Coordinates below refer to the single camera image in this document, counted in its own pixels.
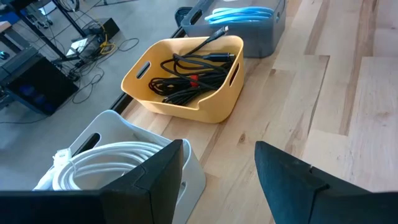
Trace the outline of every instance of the wooden floor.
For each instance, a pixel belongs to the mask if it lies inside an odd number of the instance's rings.
[[[246,59],[231,116],[206,124],[123,116],[188,139],[206,172],[189,223],[273,223],[254,165],[266,141],[371,191],[398,190],[398,1],[290,0],[274,55]]]

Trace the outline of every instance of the coiled black cable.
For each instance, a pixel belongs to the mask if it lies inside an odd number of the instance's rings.
[[[207,43],[221,37],[228,27],[223,27],[206,39],[198,47],[195,47],[185,55],[173,54],[160,64],[160,67],[175,75],[172,78],[153,78],[149,82],[149,88],[158,95],[165,96],[163,103],[185,106],[197,96],[211,90],[217,90],[225,81],[234,62],[234,55],[229,53],[213,53],[208,55],[195,55]],[[221,65],[213,65],[205,62],[224,62]],[[173,62],[173,69],[166,64]],[[192,72],[182,73],[179,70]]]

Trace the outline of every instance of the gray concrete floor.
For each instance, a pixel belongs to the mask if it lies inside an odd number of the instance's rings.
[[[124,39],[137,37],[139,43],[128,52],[117,52],[100,67],[105,71],[103,79],[94,87],[92,95],[82,104],[69,102],[54,115],[33,124],[0,124],[0,190],[30,190],[52,165],[52,156],[59,149],[68,147],[84,128],[102,111],[108,109],[122,93],[121,80],[137,59],[152,44],[171,36],[177,25],[174,12],[182,6],[193,6],[197,0],[139,0],[121,4],[93,7],[99,0],[81,0],[81,10],[91,17],[112,17],[120,28],[113,41],[119,45]],[[83,26],[91,19],[78,11],[71,16]],[[71,39],[78,32],[70,25],[58,9],[49,14],[54,25],[42,30],[47,37],[51,31],[62,51],[69,48]],[[21,21],[13,28],[39,49],[49,60],[56,55],[41,40],[26,29]],[[90,82],[99,73],[94,69],[82,78],[82,85]],[[82,91],[77,100],[89,93]],[[42,115],[15,102],[0,111],[1,121],[27,122]]]

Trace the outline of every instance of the yellow plastic bin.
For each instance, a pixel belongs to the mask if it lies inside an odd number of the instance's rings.
[[[152,45],[124,77],[122,90],[155,113],[206,123],[223,121],[231,114],[243,87],[243,41],[240,37],[233,35],[220,37],[195,52],[198,55],[211,52],[235,54],[236,59],[231,70],[218,90],[200,95],[187,106],[178,106],[162,103],[164,97],[157,95],[148,87],[152,78],[174,77],[160,67],[161,62],[172,58],[173,53],[186,54],[206,39],[207,37],[165,39]]]

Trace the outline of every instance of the white cable on floor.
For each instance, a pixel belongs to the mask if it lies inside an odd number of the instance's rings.
[[[58,170],[52,179],[52,187],[54,190],[81,190],[75,183],[76,177],[103,172],[129,172],[162,148],[148,142],[117,142],[94,147],[71,158],[65,167]],[[90,161],[101,156],[121,156],[132,159],[132,162],[109,161],[90,164]]]

